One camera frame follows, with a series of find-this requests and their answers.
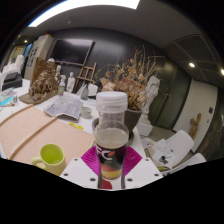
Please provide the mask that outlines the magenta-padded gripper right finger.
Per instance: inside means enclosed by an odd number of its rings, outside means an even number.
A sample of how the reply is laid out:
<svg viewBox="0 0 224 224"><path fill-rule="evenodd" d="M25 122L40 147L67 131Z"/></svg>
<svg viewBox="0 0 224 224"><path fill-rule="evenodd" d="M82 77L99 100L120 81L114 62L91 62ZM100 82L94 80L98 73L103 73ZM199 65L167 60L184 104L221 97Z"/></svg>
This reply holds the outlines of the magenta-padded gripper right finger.
<svg viewBox="0 0 224 224"><path fill-rule="evenodd" d="M162 174L150 158L144 158L130 146L127 147L121 177L122 189L140 188L161 178Z"/></svg>

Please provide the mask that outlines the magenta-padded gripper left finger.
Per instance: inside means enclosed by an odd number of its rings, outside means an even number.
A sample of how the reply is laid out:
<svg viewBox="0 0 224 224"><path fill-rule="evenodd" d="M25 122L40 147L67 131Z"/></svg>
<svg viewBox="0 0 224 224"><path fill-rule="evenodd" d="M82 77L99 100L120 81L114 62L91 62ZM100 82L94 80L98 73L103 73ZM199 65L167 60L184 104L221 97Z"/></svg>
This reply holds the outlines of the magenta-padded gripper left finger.
<svg viewBox="0 0 224 224"><path fill-rule="evenodd" d="M92 146L80 158L73 158L61 177L84 188L98 189L100 163L96 147Z"/></svg>

